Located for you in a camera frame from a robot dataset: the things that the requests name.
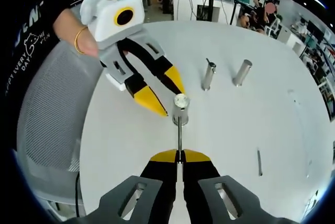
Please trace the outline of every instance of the metal cylinder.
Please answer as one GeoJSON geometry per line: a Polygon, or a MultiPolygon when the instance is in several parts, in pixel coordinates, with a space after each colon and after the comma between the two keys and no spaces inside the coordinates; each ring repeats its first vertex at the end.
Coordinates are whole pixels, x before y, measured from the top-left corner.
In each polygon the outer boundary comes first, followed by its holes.
{"type": "Polygon", "coordinates": [[[182,160],[182,118],[178,117],[178,153],[179,153],[179,163],[182,160]]]}
{"type": "Polygon", "coordinates": [[[188,106],[190,99],[185,94],[178,94],[174,97],[174,106],[172,121],[178,126],[178,118],[180,117],[181,125],[188,123],[188,106]]]}
{"type": "Polygon", "coordinates": [[[210,62],[208,58],[206,58],[208,65],[207,65],[207,71],[206,75],[204,77],[204,80],[202,81],[201,87],[204,91],[208,91],[210,89],[210,84],[213,79],[213,75],[216,71],[216,64],[213,62],[210,62]]]}
{"type": "Polygon", "coordinates": [[[250,62],[249,60],[244,60],[242,63],[242,66],[239,70],[239,72],[237,73],[236,77],[233,78],[232,82],[235,86],[242,86],[242,83],[245,79],[245,77],[247,76],[250,68],[252,66],[252,62],[250,62]]]}

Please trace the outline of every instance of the camera lens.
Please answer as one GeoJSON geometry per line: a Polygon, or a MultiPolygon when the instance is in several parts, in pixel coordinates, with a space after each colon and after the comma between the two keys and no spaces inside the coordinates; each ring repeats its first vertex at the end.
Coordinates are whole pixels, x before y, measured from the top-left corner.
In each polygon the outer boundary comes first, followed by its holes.
{"type": "Polygon", "coordinates": [[[120,13],[120,15],[117,17],[117,24],[118,25],[126,25],[132,20],[133,12],[132,10],[124,10],[120,13]]]}

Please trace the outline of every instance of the gray mesh chair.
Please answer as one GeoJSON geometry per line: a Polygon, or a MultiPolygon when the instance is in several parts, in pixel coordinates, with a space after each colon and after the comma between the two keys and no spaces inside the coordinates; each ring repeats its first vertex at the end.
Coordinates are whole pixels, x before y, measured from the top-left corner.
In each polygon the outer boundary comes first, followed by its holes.
{"type": "Polygon", "coordinates": [[[61,41],[29,85],[18,121],[17,157],[42,199],[75,204],[81,135],[101,72],[97,59],[61,41]]]}

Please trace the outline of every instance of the monitor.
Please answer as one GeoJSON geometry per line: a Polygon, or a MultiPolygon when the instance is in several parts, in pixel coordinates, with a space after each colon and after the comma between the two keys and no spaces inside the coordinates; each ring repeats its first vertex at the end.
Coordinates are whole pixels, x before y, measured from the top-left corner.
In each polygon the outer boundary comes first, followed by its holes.
{"type": "Polygon", "coordinates": [[[316,38],[318,43],[320,43],[323,40],[323,37],[325,36],[325,33],[323,33],[315,24],[313,24],[311,21],[308,22],[307,30],[316,38]]]}
{"type": "Polygon", "coordinates": [[[304,19],[303,17],[300,18],[300,21],[301,21],[302,24],[305,24],[307,22],[307,20],[304,19]]]}

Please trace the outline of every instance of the gold bangle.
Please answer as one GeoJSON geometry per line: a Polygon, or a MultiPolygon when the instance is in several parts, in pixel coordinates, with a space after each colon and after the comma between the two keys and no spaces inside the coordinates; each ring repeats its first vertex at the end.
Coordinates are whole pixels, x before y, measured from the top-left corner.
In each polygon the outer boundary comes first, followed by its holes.
{"type": "Polygon", "coordinates": [[[85,53],[82,52],[82,51],[79,49],[79,47],[78,47],[78,37],[79,37],[79,35],[81,34],[81,32],[83,32],[84,29],[87,29],[87,26],[85,26],[84,28],[82,28],[81,30],[79,30],[79,32],[77,33],[77,35],[76,35],[75,38],[74,38],[74,47],[75,47],[75,49],[77,50],[77,52],[78,52],[79,54],[85,54],[85,53]]]}

